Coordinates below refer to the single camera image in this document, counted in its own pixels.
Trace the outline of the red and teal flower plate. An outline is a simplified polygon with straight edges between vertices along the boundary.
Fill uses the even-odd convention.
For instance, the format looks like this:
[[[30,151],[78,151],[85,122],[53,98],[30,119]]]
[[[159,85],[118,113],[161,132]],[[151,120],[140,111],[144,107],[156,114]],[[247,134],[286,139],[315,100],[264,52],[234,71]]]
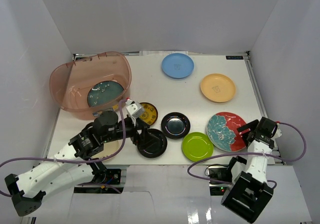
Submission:
[[[213,115],[206,126],[206,133],[215,147],[226,152],[238,152],[246,148],[238,128],[246,122],[230,112],[219,112]]]

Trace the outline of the dark teal floral plate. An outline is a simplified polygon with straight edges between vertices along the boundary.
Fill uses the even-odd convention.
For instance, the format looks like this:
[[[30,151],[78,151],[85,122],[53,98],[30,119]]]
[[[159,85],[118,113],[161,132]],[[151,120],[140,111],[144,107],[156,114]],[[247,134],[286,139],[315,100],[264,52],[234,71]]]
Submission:
[[[121,84],[115,81],[103,81],[94,85],[87,95],[87,103],[89,107],[95,107],[108,103],[124,91]]]

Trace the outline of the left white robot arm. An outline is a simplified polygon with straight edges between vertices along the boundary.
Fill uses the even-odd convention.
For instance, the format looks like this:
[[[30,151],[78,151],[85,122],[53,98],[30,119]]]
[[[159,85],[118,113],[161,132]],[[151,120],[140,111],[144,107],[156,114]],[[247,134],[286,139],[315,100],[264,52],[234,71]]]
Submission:
[[[72,186],[106,181],[109,171],[95,155],[107,143],[127,138],[147,158],[159,157],[168,144],[161,131],[151,129],[141,119],[132,121],[130,117],[118,117],[114,111],[104,111],[49,161],[4,179],[18,216],[33,213],[43,201]]]

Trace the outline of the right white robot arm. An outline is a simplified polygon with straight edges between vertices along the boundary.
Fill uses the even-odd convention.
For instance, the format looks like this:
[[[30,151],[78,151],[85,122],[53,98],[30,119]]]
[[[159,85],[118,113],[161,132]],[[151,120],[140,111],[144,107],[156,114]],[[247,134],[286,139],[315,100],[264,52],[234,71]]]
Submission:
[[[237,129],[239,133],[248,130],[243,135],[248,158],[244,170],[234,165],[225,171],[232,185],[224,193],[221,204],[248,223],[256,221],[274,193],[267,184],[266,170],[277,129],[276,122],[265,117]]]

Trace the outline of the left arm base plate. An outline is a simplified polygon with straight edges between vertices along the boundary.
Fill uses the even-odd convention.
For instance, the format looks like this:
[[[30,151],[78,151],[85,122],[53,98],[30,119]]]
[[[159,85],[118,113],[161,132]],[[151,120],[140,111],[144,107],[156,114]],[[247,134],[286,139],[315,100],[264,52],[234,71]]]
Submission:
[[[95,175],[90,182],[74,187],[74,193],[82,194],[121,194],[121,169],[107,169],[103,174]]]

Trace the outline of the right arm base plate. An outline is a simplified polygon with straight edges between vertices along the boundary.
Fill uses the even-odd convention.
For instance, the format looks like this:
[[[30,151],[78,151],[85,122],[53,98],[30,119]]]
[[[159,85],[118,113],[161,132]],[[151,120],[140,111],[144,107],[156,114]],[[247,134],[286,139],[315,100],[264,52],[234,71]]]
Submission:
[[[232,182],[232,173],[231,169],[226,164],[213,164],[208,166],[204,171],[206,177],[210,179],[217,179],[225,182]],[[209,189],[211,196],[223,196],[229,184],[219,183],[216,181],[209,182]]]

